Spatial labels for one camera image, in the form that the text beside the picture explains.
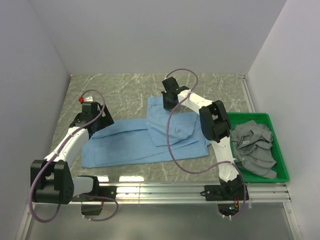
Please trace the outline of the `light blue long sleeve shirt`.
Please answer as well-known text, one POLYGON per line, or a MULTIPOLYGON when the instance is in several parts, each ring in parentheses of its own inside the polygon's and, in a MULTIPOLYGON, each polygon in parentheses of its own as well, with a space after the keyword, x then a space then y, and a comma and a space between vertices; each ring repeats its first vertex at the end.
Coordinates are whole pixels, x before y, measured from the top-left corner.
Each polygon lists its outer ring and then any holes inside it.
MULTIPOLYGON (((81 166, 100 168, 168 162, 166 129, 170 115, 163 99, 147 99, 147 116, 117 120, 96 132, 82 147, 81 166)), ((176 160, 208 156, 210 142, 204 137, 195 112, 175 113, 169 124, 169 143, 176 160)))

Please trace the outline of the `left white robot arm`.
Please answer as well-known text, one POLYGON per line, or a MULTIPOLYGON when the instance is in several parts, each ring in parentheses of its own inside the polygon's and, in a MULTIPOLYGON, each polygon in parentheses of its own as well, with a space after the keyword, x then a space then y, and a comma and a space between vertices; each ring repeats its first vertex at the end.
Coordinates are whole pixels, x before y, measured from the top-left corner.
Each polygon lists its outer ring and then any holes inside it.
POLYGON ((84 101, 58 146, 30 166, 30 197, 33 203, 67 205, 76 195, 69 165, 82 146, 98 131, 114 124, 104 104, 84 101))

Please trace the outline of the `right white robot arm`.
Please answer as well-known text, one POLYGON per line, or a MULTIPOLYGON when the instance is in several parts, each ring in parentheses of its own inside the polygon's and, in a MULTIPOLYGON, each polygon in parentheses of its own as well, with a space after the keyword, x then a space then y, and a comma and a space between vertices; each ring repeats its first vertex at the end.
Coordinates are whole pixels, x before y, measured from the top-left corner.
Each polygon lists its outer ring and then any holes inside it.
POLYGON ((231 150, 231 122, 222 101, 208 100, 186 86, 179 86, 174 77, 168 77, 162 81, 163 107, 170 110, 166 125, 166 143, 169 154, 178 168, 189 174, 202 174, 218 167, 219 191, 221 197, 231 200, 240 192, 247 193, 244 177, 235 164, 231 150), (179 106, 185 106, 198 114, 203 136, 213 147, 216 161, 214 165, 201 171, 191 171, 183 168, 175 159, 169 138, 169 128, 173 112, 179 106))

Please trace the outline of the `grey long sleeve shirt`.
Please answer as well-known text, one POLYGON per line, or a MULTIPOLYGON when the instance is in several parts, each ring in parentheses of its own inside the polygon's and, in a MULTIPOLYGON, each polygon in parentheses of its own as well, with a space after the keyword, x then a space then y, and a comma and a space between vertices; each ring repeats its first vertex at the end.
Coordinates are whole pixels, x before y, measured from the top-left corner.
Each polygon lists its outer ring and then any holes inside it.
POLYGON ((272 170, 276 161, 272 156, 273 133, 263 123, 254 120, 235 126, 230 139, 236 162, 241 168, 266 179, 275 179, 272 170))

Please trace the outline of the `green plastic bin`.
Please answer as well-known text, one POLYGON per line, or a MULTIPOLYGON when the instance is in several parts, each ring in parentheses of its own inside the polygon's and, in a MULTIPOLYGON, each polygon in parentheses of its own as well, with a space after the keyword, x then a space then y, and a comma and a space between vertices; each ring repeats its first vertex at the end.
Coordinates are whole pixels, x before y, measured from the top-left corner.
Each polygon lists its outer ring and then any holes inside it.
POLYGON ((237 163, 237 167, 240 169, 244 176, 246 183, 286 183, 290 180, 289 173, 276 137, 275 130, 273 128, 270 116, 267 113, 254 113, 254 112, 228 112, 228 117, 231 123, 231 129, 234 130, 237 125, 244 124, 251 120, 254 120, 257 124, 265 124, 272 132, 273 142, 271 147, 271 154, 276 164, 271 168, 277 173, 275 179, 269 179, 262 176, 258 176, 250 171, 243 169, 237 163))

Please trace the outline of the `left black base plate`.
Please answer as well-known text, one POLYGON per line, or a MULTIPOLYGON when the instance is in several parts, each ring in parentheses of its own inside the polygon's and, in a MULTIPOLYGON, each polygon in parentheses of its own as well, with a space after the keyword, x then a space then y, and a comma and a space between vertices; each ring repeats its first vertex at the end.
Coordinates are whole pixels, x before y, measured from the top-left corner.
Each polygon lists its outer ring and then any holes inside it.
POLYGON ((98 186, 91 192, 82 193, 74 196, 72 202, 110 202, 111 200, 105 200, 105 198, 116 199, 117 187, 116 186, 98 186))

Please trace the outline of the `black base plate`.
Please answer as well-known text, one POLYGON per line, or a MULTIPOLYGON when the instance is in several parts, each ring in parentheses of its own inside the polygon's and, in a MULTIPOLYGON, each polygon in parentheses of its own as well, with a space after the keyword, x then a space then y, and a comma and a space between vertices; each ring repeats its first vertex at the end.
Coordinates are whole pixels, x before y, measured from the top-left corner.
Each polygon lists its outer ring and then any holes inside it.
POLYGON ((249 194, 247 191, 244 194, 242 185, 236 188, 229 188, 224 185, 205 185, 200 195, 205 197, 206 201, 242 201, 244 197, 245 200, 249 200, 249 194))
POLYGON ((117 187, 116 186, 98 186, 91 192, 82 193, 74 196, 72 202, 110 202, 111 200, 105 200, 105 198, 116 199, 117 187))

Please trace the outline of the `aluminium mounting rail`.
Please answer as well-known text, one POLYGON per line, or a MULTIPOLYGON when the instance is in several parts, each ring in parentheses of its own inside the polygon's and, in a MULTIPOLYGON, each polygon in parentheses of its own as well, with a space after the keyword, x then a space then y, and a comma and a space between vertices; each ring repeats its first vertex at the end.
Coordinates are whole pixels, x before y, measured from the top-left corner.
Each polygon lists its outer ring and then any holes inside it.
POLYGON ((81 217, 81 202, 61 207, 49 223, 24 212, 18 240, 300 240, 302 233, 283 183, 250 183, 239 215, 223 217, 201 196, 203 183, 119 183, 118 213, 103 222, 81 217))

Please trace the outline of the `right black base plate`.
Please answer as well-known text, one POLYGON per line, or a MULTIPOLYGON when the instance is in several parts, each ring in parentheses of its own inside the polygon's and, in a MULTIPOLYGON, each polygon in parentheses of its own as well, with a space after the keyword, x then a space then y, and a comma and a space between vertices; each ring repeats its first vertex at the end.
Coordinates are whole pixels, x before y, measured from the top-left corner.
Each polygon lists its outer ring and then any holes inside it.
POLYGON ((229 188, 224 185, 205 185, 200 195, 205 197, 206 201, 242 201, 244 197, 245 200, 249 200, 249 194, 247 191, 244 194, 242 185, 236 188, 229 188))

